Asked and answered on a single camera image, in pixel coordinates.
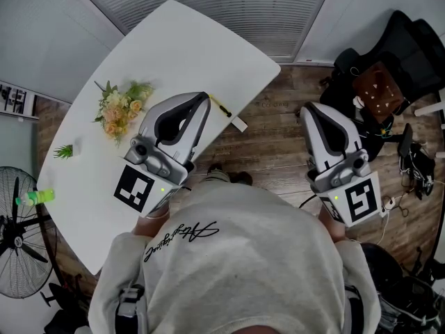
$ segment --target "wooden floor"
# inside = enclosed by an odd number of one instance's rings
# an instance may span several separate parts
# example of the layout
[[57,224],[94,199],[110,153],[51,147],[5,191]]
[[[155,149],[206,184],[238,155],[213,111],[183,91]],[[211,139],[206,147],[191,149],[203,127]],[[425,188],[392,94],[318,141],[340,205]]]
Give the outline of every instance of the wooden floor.
[[[307,152],[300,123],[295,112],[307,101],[318,101],[323,89],[318,81],[330,75],[326,67],[282,67],[281,74],[240,114],[248,128],[240,133],[230,125],[197,160],[197,172],[189,185],[193,186],[205,175],[212,163],[221,163],[228,172],[248,171],[254,185],[268,189],[298,207],[312,194],[305,179],[307,172]],[[419,107],[434,103],[434,97],[428,96],[408,108],[403,115],[397,116],[393,131],[402,133],[405,123],[409,122],[414,131],[414,140],[422,143],[429,154],[443,151],[443,138],[438,114],[420,118],[414,117],[413,111]],[[51,118],[51,132],[55,133],[54,120],[60,120],[54,108],[41,103],[39,112],[42,125]],[[39,127],[42,142],[38,143],[39,153],[48,149],[51,138],[45,133],[45,127]],[[445,182],[444,160],[436,160],[435,179]],[[387,143],[377,159],[371,163],[373,170],[378,170],[383,196],[401,196],[406,188],[401,185],[398,170],[396,144]],[[179,209],[181,201],[188,196],[187,190],[181,190],[172,201],[172,211]],[[403,217],[398,209],[391,212],[385,236],[380,245],[386,248],[400,263],[411,268],[416,259],[416,248],[423,250],[422,259],[431,253],[442,211],[443,186],[436,183],[429,197],[418,200],[414,192],[402,199],[402,206],[409,209]],[[318,199],[308,202],[304,209],[313,214],[320,210]],[[362,225],[348,231],[351,239],[377,243],[386,219],[374,217]],[[66,276],[83,275],[81,286],[91,293],[95,286],[95,277],[88,273],[63,239],[57,254],[57,261]]]

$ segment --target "black shoe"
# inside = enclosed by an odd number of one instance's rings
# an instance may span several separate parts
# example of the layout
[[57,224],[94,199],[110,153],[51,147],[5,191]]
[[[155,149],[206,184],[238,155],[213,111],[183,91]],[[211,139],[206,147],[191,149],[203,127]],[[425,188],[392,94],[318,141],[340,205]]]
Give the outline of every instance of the black shoe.
[[245,184],[247,186],[253,185],[252,176],[247,172],[240,172],[240,173],[235,174],[235,176],[230,178],[230,182]]
[[214,170],[220,170],[223,171],[223,166],[221,164],[212,164],[209,169],[207,170],[207,174],[209,174],[210,172],[214,171]]

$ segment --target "sweatshirt sleeve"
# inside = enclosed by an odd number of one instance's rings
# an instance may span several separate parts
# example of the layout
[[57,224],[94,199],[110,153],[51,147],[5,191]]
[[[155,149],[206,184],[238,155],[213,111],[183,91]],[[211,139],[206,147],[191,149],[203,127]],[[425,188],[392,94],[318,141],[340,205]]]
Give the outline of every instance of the sweatshirt sleeve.
[[343,260],[345,284],[357,288],[363,302],[364,334],[375,333],[380,321],[380,302],[368,264],[359,243],[345,240],[335,244]]
[[115,332],[115,312],[120,291],[139,277],[141,259],[151,239],[126,232],[113,240],[88,313],[94,334]]

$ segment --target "white table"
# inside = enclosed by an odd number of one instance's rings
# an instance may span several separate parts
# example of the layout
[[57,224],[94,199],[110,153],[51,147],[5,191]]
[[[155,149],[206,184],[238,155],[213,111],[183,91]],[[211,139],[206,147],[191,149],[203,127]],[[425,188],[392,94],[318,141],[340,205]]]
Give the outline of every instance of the white table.
[[[205,91],[215,95],[235,118],[280,72],[278,64],[244,39],[200,13],[169,0],[146,17],[96,69],[65,116],[48,151],[38,188],[54,188],[56,199],[46,207],[58,229],[83,264],[97,273],[113,238],[131,231],[137,216],[113,197],[120,174],[113,172],[129,149],[107,139],[94,120],[100,90],[94,81],[126,90],[131,80],[150,81],[156,88],[145,109],[173,95]],[[212,103],[196,147],[195,158],[231,122]],[[81,154],[53,158],[54,148],[77,143]]]

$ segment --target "green bottle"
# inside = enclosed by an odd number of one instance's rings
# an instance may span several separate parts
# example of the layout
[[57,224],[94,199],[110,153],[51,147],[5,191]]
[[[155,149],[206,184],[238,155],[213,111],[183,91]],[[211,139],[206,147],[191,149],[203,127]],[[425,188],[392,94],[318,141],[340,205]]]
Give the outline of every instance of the green bottle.
[[26,192],[21,197],[15,199],[17,205],[33,205],[50,202],[55,198],[54,190],[52,188],[45,189],[44,191]]

